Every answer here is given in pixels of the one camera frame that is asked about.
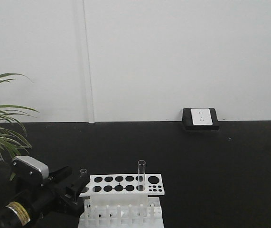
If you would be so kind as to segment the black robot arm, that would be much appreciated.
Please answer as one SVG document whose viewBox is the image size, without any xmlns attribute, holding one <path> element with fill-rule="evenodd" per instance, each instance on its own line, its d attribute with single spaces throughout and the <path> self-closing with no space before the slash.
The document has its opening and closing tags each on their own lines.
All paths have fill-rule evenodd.
<svg viewBox="0 0 271 228">
<path fill-rule="evenodd" d="M 44 178 L 39 171 L 22 175 L 17 173 L 17 194 L 0 209 L 0 228 L 30 228 L 50 212 L 58 212 L 80 217 L 84 204 L 80 194 L 90 182 L 86 169 L 81 169 L 79 177 L 71 184 L 59 184 L 72 174 L 65 166 Z"/>
</svg>

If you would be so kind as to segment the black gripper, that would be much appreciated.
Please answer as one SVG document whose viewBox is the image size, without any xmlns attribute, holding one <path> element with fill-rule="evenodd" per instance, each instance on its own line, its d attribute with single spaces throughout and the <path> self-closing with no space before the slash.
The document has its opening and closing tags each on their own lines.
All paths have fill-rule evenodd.
<svg viewBox="0 0 271 228">
<path fill-rule="evenodd" d="M 38 186 L 18 178 L 17 195 L 14 199 L 24 206 L 31 216 L 46 216 L 51 211 L 80 216 L 83 213 L 83 203 L 79 195 L 90 182 L 90 177 L 84 175 L 65 187 L 59 187 L 59 183 L 71 174 L 72 168 L 65 166 L 51 172 L 47 183 Z"/>
</svg>

